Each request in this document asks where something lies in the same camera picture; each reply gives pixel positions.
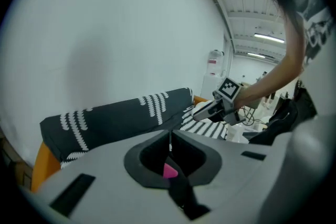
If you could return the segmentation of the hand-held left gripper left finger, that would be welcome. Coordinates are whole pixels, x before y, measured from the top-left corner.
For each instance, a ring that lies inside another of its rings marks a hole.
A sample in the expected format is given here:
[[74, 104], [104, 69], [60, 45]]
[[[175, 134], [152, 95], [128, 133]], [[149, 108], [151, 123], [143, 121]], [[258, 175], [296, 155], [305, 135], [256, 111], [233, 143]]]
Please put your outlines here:
[[131, 148], [167, 135], [155, 131], [97, 147], [53, 174], [37, 193], [22, 193], [49, 223], [183, 223], [166, 189], [142, 186], [124, 167]]

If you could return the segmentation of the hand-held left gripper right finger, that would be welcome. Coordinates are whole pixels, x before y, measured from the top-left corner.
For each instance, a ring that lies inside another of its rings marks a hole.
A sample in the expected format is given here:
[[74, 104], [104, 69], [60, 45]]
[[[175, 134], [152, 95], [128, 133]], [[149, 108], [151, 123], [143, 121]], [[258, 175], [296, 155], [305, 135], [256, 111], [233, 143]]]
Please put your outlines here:
[[222, 167], [213, 180], [194, 187], [209, 212], [196, 223], [284, 223], [327, 177], [335, 155], [335, 117], [319, 116], [271, 146], [240, 144], [175, 131], [217, 151]]

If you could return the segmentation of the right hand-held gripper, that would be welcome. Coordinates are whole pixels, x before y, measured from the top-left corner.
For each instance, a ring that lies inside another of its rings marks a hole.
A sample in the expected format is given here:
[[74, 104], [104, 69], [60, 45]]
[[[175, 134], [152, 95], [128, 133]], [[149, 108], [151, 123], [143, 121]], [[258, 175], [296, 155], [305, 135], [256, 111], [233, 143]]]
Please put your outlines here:
[[236, 125], [246, 118], [235, 109], [234, 100], [241, 90], [241, 85], [226, 77], [222, 84], [213, 92], [214, 101], [194, 112], [193, 119], [201, 121], [209, 119], [214, 123], [226, 122]]

